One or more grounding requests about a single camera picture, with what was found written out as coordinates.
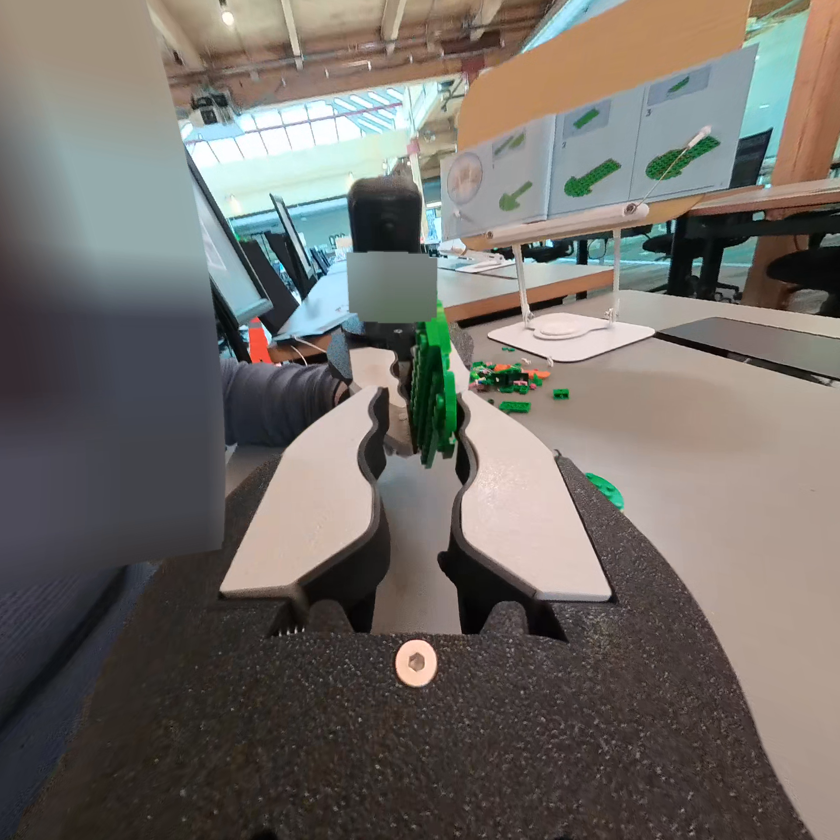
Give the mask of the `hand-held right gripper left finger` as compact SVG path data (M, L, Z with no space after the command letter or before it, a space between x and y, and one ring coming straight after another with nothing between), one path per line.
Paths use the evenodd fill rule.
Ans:
M386 531L377 480L385 468L389 393L369 385L284 451L220 584L225 600L355 603L390 562L372 543Z

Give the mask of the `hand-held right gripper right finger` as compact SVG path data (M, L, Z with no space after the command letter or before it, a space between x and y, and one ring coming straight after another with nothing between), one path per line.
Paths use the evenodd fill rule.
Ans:
M475 392L458 397L453 506L467 569L537 602L608 602L612 588L553 451Z

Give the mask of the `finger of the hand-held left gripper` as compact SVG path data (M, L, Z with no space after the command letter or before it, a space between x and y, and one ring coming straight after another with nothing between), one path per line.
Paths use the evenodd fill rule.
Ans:
M411 364L401 363L391 350L364 347L350 350L353 374L350 393L368 386L383 387L388 393L389 427L385 447L395 455L413 455L408 380Z

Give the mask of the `green lego plate assembly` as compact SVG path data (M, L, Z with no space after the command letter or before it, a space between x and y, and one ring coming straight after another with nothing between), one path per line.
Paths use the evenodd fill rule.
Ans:
M450 459L455 453L458 405L452 351L445 309L438 301L435 316L416 325L408 403L413 446L426 469L437 455Z

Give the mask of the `person's left forearm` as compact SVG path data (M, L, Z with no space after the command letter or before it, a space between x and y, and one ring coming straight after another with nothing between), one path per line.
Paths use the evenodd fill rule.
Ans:
M224 442L287 448L350 396L326 364L246 363L220 358Z

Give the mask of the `green round lego piece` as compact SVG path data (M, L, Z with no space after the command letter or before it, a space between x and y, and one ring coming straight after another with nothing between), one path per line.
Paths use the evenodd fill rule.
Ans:
M610 480L592 472L586 472L584 475L590 483L614 505L615 508L619 511L623 511L625 509L623 493Z

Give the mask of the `pile of small lego pieces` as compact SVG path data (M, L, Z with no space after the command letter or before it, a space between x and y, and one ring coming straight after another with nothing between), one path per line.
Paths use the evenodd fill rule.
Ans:
M536 398L543 394L554 403L567 403L571 391L550 381L550 370L529 363L474 362L469 371L468 388L483 395L486 402L507 415L530 414Z

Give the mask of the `lego instruction booklet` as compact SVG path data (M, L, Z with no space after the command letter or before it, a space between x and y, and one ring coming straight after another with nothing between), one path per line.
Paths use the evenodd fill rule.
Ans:
M729 187L757 45L550 114L445 159L446 239Z

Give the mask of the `small computer monitor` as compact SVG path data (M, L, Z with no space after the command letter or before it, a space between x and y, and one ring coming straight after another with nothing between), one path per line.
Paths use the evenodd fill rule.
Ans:
M283 265L299 298L304 301L315 287L319 273L307 247L291 221L287 206L274 193L269 195L280 221L279 233L266 233L266 240Z

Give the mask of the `large computer monitor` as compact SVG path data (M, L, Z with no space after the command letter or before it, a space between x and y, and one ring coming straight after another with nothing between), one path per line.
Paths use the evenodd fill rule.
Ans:
M213 287L237 325L247 325L270 311L272 303L187 150L185 160L190 172L206 265Z

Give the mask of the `white book stand tan board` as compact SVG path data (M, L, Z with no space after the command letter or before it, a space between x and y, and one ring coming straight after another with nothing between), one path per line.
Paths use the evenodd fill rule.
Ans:
M750 8L751 2L746 1L615 5L471 81L460 110L457 152L528 121L567 112L740 50ZM618 314L622 232L665 219L667 203L687 202L692 207L717 191L603 206L459 238L478 249L512 247L520 320L491 330L489 339L554 364L587 361L652 338L653 329L624 322ZM614 246L612 298L606 313L601 317L569 311L536 316L529 306L522 246L603 232L612 236Z

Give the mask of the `dark blue clothing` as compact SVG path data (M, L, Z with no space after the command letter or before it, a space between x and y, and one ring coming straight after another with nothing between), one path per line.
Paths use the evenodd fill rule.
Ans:
M118 609L143 591L157 563L63 577L1 595L1 721L7 729Z

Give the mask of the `black flat mat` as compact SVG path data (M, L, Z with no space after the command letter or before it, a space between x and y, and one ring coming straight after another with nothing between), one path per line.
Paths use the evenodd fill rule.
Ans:
M719 356L737 355L787 372L839 381L839 339L715 317L659 330L657 339Z

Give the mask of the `black office chair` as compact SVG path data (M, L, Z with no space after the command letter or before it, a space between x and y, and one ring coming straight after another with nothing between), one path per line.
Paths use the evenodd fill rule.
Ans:
M839 318L839 246L809 248L769 263L769 278L807 290L824 291L827 298L819 314Z

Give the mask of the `wooden background desk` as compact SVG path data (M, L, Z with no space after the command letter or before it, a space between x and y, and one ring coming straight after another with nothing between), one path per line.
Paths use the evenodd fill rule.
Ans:
M658 291L712 300L735 286L719 279L729 247L751 238L838 235L839 181L753 185L717 193L677 216L667 283Z

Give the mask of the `wooden pillar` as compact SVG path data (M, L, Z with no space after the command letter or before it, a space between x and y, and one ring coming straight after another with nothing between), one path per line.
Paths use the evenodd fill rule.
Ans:
M839 2L810 3L771 185L790 186L827 178L839 134ZM791 285L772 280L773 259L793 251L791 236L757 241L742 303L786 308Z

